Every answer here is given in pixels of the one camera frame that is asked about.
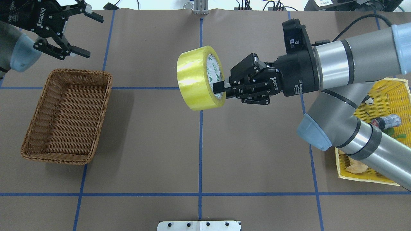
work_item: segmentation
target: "yellow basket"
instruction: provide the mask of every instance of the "yellow basket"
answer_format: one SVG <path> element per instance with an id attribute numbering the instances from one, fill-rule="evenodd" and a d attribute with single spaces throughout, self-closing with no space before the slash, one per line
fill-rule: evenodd
<path id="1" fill-rule="evenodd" d="M 394 128 L 394 136 L 406 134 L 407 138 L 398 139 L 398 141 L 411 147 L 411 93 L 408 81 L 406 79 L 385 78 L 375 83 L 368 94 L 374 98 L 374 104 L 361 104 L 354 115 L 365 122 L 370 122 L 375 117 L 390 114 L 399 115 L 402 123 L 399 127 Z M 346 170 L 350 166 L 348 156 L 337 148 L 335 149 L 335 157 L 339 178 L 399 186 L 371 168 L 359 174 L 348 172 Z"/>

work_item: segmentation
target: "white background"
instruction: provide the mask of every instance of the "white background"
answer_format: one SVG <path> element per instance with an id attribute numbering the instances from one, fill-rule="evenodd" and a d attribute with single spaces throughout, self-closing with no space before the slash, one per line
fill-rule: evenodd
<path id="1" fill-rule="evenodd" d="M 115 4 L 117 0 L 85 0 L 86 3 L 90 4 L 93 9 L 103 9 L 103 6 L 111 2 Z M 58 0 L 61 5 L 72 5 L 76 4 L 74 0 Z M 140 9 L 182 9 L 183 5 L 189 0 L 139 0 Z M 294 7 L 298 10 L 304 10 L 305 5 L 308 0 L 281 0 L 285 6 Z M 250 5 L 253 10 L 262 10 L 266 2 L 261 0 L 251 0 Z M 130 8 L 137 9 L 136 0 L 121 0 L 118 4 L 120 8 Z M 237 7 L 238 3 L 236 0 L 208 0 L 208 8 L 214 9 L 229 9 L 233 10 L 234 7 Z M 404 0 L 400 5 L 407 12 L 411 12 L 411 0 Z"/>

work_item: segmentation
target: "robotic arm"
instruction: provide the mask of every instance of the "robotic arm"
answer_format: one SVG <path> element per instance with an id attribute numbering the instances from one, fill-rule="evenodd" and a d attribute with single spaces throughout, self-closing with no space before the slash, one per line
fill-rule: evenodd
<path id="1" fill-rule="evenodd" d="M 89 58 L 90 52 L 71 45 L 64 36 L 68 18 L 84 14 L 98 22 L 103 16 L 92 11 L 84 0 L 76 5 L 60 6 L 57 0 L 2 0 L 0 2 L 0 77 L 10 69 L 24 71 L 46 53 L 63 60 L 67 55 L 78 54 Z M 33 42 L 15 27 L 38 34 Z M 52 38 L 59 47 L 48 43 Z"/>
<path id="2" fill-rule="evenodd" d="M 376 81 L 411 71 L 411 23 L 314 44 L 298 19 L 284 22 L 283 30 L 286 55 L 262 62 L 250 54 L 231 69 L 226 83 L 213 85 L 214 93 L 267 105 L 280 92 L 321 90 L 298 135 L 321 150 L 335 146 L 411 190 L 411 148 L 353 116 Z"/>

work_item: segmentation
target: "brown wicker basket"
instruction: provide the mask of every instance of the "brown wicker basket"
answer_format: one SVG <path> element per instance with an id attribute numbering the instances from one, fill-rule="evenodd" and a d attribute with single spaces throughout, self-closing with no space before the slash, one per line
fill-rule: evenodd
<path id="1" fill-rule="evenodd" d="M 52 71 L 21 147 L 23 158 L 89 163 L 99 141 L 112 78 L 102 71 Z"/>

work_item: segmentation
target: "roll of tape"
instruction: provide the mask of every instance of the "roll of tape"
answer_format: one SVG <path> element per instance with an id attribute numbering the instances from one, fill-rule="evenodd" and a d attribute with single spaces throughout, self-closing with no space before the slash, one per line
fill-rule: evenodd
<path id="1" fill-rule="evenodd" d="M 222 65 L 210 46 L 182 53 L 177 61 L 177 80 L 185 103 L 194 111 L 221 107 L 226 93 L 214 94 L 212 85 L 224 81 Z"/>

